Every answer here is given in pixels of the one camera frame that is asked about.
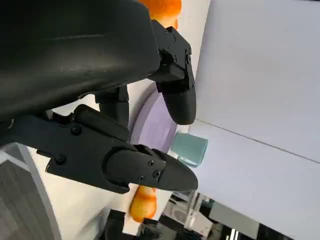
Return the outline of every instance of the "orange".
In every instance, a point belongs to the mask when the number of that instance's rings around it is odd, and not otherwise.
[[[178,28],[178,16],[181,12],[181,0],[139,0],[150,13],[150,18],[157,20],[162,26]]]
[[[130,206],[130,215],[133,220],[142,223],[144,219],[151,219],[157,211],[156,189],[148,186],[139,186]]]

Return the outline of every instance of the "gray floor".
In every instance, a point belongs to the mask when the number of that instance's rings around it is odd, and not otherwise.
[[[0,240],[53,240],[48,216],[31,174],[0,165]]]

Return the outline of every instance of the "black robotic arm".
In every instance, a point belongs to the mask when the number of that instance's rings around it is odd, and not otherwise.
[[[133,0],[6,4],[0,15],[0,145],[36,148],[51,158],[48,173],[116,193],[128,192],[129,183],[198,188],[193,172],[176,159],[128,143],[126,84],[155,81],[176,123],[195,119],[191,47],[176,30],[150,21]],[[100,111],[80,105],[61,116],[50,110],[87,94],[95,94]]]

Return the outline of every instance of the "white wall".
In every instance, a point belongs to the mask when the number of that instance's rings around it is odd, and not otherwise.
[[[212,0],[190,129],[209,139],[199,190],[295,240],[319,239],[319,59],[320,2]]]
[[[201,121],[199,192],[295,240],[319,239],[320,165]]]
[[[197,117],[320,162],[319,24],[317,1],[212,0]]]

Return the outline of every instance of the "light blue cup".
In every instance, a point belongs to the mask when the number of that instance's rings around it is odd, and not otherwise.
[[[173,139],[171,150],[179,156],[178,159],[181,162],[191,168],[196,168],[204,159],[207,146],[207,139],[177,132]]]

